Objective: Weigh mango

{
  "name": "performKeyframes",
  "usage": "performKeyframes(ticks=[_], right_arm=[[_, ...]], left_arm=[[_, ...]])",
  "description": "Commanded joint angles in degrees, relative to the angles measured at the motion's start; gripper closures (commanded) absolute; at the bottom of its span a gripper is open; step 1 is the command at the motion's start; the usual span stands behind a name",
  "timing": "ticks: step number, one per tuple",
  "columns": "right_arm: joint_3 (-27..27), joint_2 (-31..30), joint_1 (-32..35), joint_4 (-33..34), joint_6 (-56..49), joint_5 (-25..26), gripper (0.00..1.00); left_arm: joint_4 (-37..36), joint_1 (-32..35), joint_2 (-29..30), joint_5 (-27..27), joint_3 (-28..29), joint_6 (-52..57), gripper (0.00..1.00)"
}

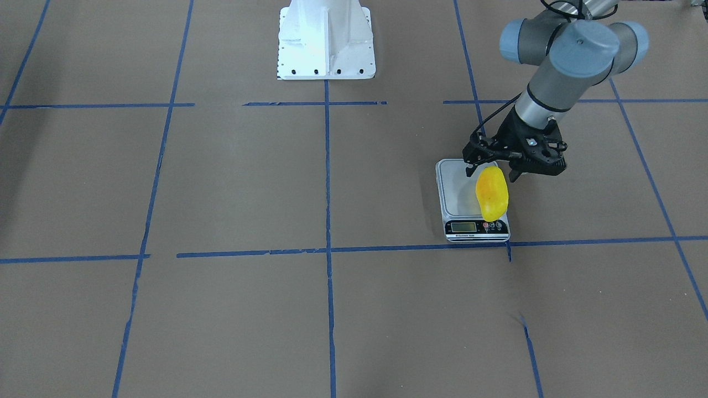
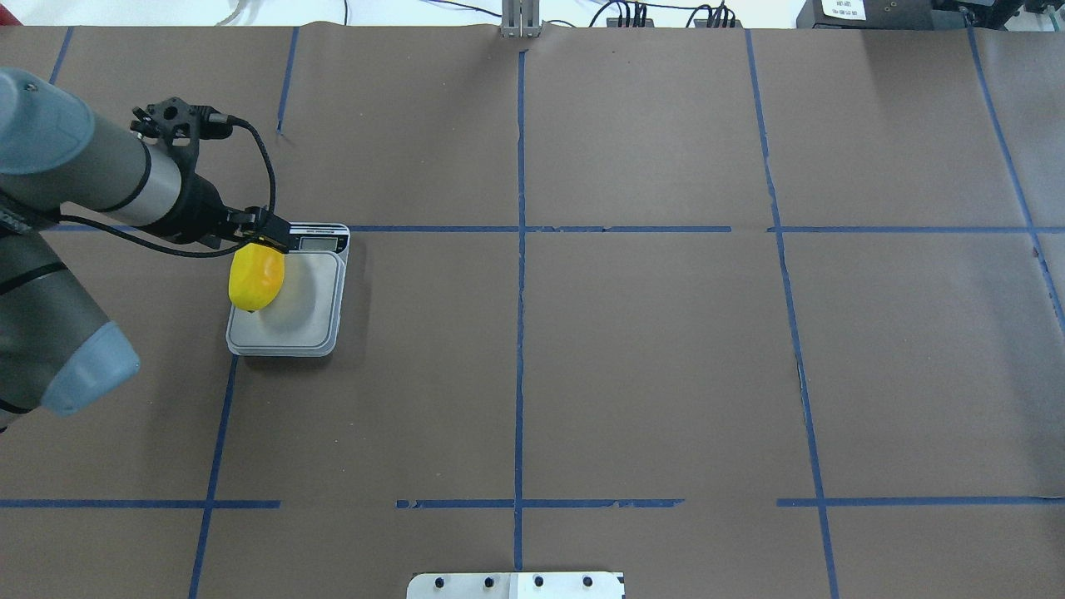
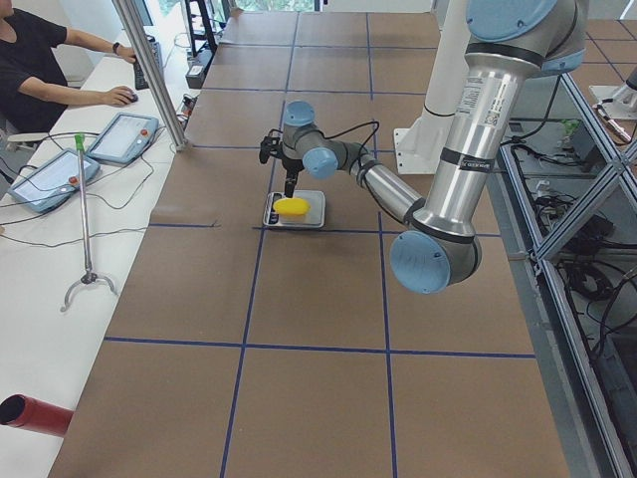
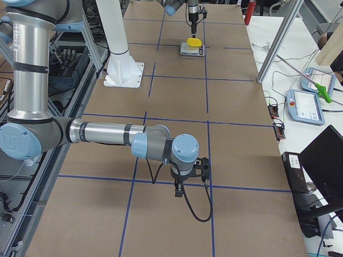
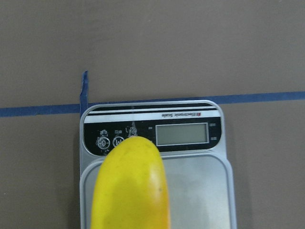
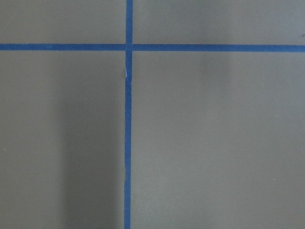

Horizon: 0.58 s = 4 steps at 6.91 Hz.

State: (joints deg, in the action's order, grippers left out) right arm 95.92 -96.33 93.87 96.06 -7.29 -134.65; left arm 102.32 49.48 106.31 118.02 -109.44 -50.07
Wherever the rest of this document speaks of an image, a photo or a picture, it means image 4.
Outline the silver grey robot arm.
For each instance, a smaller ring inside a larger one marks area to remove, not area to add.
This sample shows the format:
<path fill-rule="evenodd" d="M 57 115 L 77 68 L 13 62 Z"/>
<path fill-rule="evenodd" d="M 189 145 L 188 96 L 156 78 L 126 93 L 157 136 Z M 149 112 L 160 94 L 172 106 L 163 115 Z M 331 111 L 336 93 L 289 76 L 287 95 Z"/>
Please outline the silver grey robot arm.
<path fill-rule="evenodd" d="M 175 195 L 186 195 L 184 181 L 196 176 L 195 137 L 170 137 L 163 125 L 84 122 L 52 116 L 47 110 L 49 35 L 57 25 L 83 27 L 81 1 L 6 1 L 13 22 L 14 107 L 1 127 L 1 150 L 26 160 L 55 147 L 78 142 L 125 145 L 134 156 L 170 165 Z"/>
<path fill-rule="evenodd" d="M 197 25 L 207 17 L 207 10 L 198 0 L 159 0 L 158 2 L 168 16 L 173 16 L 184 4 L 186 5 L 186 22 L 191 27 L 192 38 L 196 37 Z"/>

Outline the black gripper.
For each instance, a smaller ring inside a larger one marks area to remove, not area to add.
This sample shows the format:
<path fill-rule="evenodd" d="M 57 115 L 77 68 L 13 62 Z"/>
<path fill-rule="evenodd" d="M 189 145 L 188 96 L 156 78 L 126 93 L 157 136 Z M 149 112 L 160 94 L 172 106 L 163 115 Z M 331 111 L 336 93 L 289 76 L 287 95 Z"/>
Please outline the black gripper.
<path fill-rule="evenodd" d="M 170 165 L 170 174 L 174 178 L 175 186 L 175 197 L 181 198 L 183 196 L 184 190 L 182 189 L 182 184 L 188 178 L 198 177 L 196 174 L 196 169 L 199 163 L 195 163 L 191 170 L 187 171 L 184 175 L 181 173 L 181 170 L 178 168 L 176 163 Z"/>
<path fill-rule="evenodd" d="M 188 13 L 188 19 L 191 22 L 191 35 L 196 38 L 197 24 L 199 23 L 199 16 L 202 15 L 203 19 L 207 17 L 207 11 L 199 11 L 196 13 Z"/>

